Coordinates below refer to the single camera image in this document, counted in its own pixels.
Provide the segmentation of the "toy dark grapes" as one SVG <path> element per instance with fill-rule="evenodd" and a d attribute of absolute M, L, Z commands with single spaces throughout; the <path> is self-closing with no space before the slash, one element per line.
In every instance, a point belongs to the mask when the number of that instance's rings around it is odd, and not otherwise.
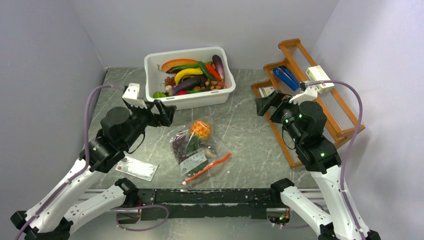
<path fill-rule="evenodd" d="M 181 164 L 186 158 L 188 154 L 188 132 L 182 131 L 175 135 L 173 140 L 171 141 L 171 146 L 173 150 L 173 154 L 177 160 L 178 164 Z"/>

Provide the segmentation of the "toy pineapple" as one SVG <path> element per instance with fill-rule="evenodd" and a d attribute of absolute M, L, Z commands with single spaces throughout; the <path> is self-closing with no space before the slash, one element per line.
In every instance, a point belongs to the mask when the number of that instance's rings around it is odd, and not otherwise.
<path fill-rule="evenodd" d="M 212 124 L 206 120 L 197 120 L 187 130 L 186 147 L 189 150 L 197 150 L 212 136 Z"/>

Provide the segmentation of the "clear zip top bag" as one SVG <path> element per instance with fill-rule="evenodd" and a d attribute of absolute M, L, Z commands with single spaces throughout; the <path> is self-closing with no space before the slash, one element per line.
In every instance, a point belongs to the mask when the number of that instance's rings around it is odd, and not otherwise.
<path fill-rule="evenodd" d="M 210 139 L 205 144 L 203 144 L 199 149 L 191 150 L 187 148 L 186 159 L 181 164 L 178 164 L 174 156 L 178 165 L 179 175 L 181 177 L 181 185 L 184 187 L 196 184 L 199 181 L 199 179 L 202 179 L 203 176 L 206 175 L 207 172 L 209 172 L 210 170 L 216 170 L 224 162 L 226 162 L 232 157 L 232 154 L 227 149 L 224 142 L 215 134 L 214 121 L 211 117 L 202 117 L 202 118 L 193 120 L 189 122 L 188 124 L 184 125 L 176 134 L 183 131 L 187 131 L 189 127 L 192 125 L 192 123 L 198 120 L 205 120 L 211 123 L 212 135 Z M 171 141 L 173 140 L 175 136 L 173 136 L 169 141 L 171 149 L 172 149 Z M 204 152 L 202 151 L 202 148 L 205 148 L 205 147 L 213 148 L 217 153 L 217 157 L 206 157 Z"/>

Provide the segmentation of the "toy grey fish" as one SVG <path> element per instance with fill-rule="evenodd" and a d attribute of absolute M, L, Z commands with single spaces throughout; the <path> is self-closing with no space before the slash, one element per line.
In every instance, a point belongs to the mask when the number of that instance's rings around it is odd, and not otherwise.
<path fill-rule="evenodd" d="M 211 147 L 202 147 L 201 149 L 202 149 L 204 155 L 207 158 L 215 158 L 215 157 L 217 157 L 217 152 L 213 148 L 211 148 Z"/>

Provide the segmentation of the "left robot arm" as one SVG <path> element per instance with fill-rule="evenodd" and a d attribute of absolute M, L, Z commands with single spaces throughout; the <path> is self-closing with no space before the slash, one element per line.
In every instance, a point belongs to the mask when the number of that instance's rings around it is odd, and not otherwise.
<path fill-rule="evenodd" d="M 103 192 L 83 203 L 79 197 L 100 177 L 107 174 L 147 127 L 168 127 L 176 106 L 156 99 L 124 101 L 111 108 L 100 122 L 96 137 L 84 149 L 65 177 L 35 206 L 16 211 L 10 220 L 27 240 L 67 240 L 78 228 L 109 209 L 134 207 L 139 201 L 138 188 L 122 178 Z"/>

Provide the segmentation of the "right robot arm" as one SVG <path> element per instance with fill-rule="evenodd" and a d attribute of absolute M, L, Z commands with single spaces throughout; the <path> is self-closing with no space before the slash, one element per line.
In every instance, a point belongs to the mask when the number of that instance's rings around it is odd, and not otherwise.
<path fill-rule="evenodd" d="M 334 144 L 324 135 L 327 117 L 314 101 L 292 103 L 292 96 L 274 91 L 255 99 L 256 113 L 263 116 L 275 107 L 269 118 L 281 124 L 294 142 L 298 159 L 315 180 L 328 211 L 320 209 L 305 197 L 288 178 L 271 185 L 270 202 L 275 207 L 286 205 L 295 211 L 320 240 L 379 240 L 378 232 L 363 221 L 356 206 L 350 202 L 346 182 L 342 177 L 342 160 Z"/>

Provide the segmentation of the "small white box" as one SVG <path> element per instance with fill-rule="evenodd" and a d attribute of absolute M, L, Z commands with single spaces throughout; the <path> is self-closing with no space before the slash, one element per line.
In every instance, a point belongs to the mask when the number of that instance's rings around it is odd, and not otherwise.
<path fill-rule="evenodd" d="M 263 92 L 263 96 L 264 97 L 267 97 L 267 96 L 271 95 L 274 91 L 275 91 L 275 89 L 272 86 L 264 87 L 262 89 L 262 92 Z"/>

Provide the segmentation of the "toy red grapes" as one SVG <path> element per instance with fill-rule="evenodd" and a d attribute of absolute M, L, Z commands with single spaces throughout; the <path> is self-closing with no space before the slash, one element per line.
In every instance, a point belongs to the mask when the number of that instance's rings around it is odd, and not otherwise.
<path fill-rule="evenodd" d="M 175 77 L 167 77 L 165 80 L 165 86 L 171 86 L 172 88 L 176 86 Z"/>

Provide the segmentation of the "blue stapler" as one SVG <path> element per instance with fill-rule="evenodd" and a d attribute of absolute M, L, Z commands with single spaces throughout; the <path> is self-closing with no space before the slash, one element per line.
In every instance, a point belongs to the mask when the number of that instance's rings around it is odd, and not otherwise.
<path fill-rule="evenodd" d="M 273 74 L 277 76 L 283 83 L 285 83 L 292 91 L 297 91 L 300 87 L 300 82 L 296 79 L 294 74 L 288 67 L 282 65 L 274 67 Z"/>

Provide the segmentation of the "white plastic bin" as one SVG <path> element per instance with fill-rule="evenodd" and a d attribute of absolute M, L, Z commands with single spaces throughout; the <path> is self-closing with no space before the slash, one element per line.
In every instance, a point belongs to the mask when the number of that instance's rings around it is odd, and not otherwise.
<path fill-rule="evenodd" d="M 223 104 L 236 88 L 219 46 L 151 53 L 144 69 L 146 98 L 179 110 Z"/>

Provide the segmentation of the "toy orange papaya slice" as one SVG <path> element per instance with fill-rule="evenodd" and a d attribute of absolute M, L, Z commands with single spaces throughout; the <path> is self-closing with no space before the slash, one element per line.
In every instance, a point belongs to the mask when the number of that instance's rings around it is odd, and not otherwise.
<path fill-rule="evenodd" d="M 197 64 L 197 63 L 198 63 L 197 60 L 189 59 L 189 58 L 173 59 L 173 60 L 169 60 L 169 61 L 165 62 L 161 66 L 161 71 L 162 72 L 168 72 L 169 70 L 171 70 L 172 68 L 175 68 L 175 67 L 186 66 L 186 65 L 194 65 L 194 64 Z"/>

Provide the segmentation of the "white red box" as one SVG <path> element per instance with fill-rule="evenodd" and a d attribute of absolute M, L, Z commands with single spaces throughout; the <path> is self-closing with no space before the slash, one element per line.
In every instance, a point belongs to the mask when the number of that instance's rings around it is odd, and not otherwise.
<path fill-rule="evenodd" d="M 305 71 L 306 76 L 312 82 L 330 81 L 331 79 L 320 65 L 310 66 Z M 333 83 L 320 83 L 315 85 L 320 94 L 330 92 L 334 88 Z"/>

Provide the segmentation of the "toy red chili pepper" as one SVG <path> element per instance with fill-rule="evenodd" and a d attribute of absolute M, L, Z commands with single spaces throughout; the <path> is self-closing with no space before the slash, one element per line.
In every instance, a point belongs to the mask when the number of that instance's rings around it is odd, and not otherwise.
<path fill-rule="evenodd" d="M 206 63 L 205 67 L 214 79 L 217 79 L 217 81 L 222 81 L 222 77 L 210 63 Z"/>

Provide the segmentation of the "flat clear packet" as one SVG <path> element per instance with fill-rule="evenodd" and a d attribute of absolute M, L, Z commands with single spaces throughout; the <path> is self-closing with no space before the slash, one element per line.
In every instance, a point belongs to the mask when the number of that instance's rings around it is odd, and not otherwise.
<path fill-rule="evenodd" d="M 151 182 L 158 170 L 157 164 L 151 164 L 130 156 L 125 156 L 120 160 L 115 170 L 147 182 Z"/>

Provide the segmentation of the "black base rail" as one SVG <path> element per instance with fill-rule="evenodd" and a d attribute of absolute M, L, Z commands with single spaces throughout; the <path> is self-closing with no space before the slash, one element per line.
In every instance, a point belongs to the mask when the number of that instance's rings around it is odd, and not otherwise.
<path fill-rule="evenodd" d="M 280 193 L 294 183 L 283 178 L 269 188 L 136 188 L 128 179 L 116 181 L 124 188 L 125 209 L 153 206 L 141 214 L 144 221 L 169 217 L 267 219 L 268 209 L 285 209 Z"/>

